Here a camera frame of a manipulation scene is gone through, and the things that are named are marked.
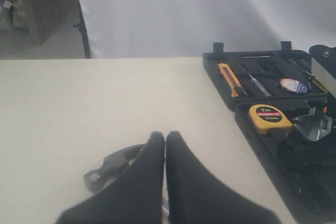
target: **white curtain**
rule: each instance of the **white curtain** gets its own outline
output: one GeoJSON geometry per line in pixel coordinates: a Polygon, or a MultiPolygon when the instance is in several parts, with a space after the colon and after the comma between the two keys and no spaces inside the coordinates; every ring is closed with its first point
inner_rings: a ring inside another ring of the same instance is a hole
{"type": "Polygon", "coordinates": [[[80,0],[94,58],[336,46],[336,0],[80,0]]]}

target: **hammer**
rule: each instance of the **hammer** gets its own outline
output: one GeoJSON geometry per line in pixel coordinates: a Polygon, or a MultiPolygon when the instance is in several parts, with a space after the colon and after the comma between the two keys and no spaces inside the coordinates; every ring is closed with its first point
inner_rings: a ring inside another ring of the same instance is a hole
{"type": "Polygon", "coordinates": [[[108,178],[119,175],[129,167],[129,161],[134,159],[143,147],[144,144],[129,146],[105,157],[99,169],[84,174],[86,187],[93,193],[98,191],[108,178]]]}

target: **white table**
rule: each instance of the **white table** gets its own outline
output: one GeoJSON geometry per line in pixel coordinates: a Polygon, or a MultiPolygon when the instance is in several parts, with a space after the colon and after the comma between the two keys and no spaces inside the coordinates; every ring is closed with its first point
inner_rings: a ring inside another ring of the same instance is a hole
{"type": "Polygon", "coordinates": [[[91,196],[82,175],[105,156],[170,130],[223,183],[295,223],[201,58],[0,61],[0,91],[0,223],[54,223],[91,196]]]}

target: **tape measure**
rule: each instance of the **tape measure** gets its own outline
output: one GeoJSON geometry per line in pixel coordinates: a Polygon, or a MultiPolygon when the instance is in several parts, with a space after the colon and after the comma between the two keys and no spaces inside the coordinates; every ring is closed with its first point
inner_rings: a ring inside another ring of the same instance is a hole
{"type": "Polygon", "coordinates": [[[269,129],[282,128],[291,131],[292,123],[282,111],[276,107],[257,104],[252,106],[248,114],[260,134],[266,135],[269,129]]]}

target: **floor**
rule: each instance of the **floor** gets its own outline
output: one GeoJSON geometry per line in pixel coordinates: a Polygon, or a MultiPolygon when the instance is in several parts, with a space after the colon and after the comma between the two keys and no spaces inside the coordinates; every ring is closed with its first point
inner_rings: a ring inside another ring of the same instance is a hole
{"type": "Polygon", "coordinates": [[[74,8],[40,46],[33,45],[29,33],[0,32],[0,60],[82,59],[85,56],[81,33],[72,27],[78,22],[78,9],[74,8]]]}

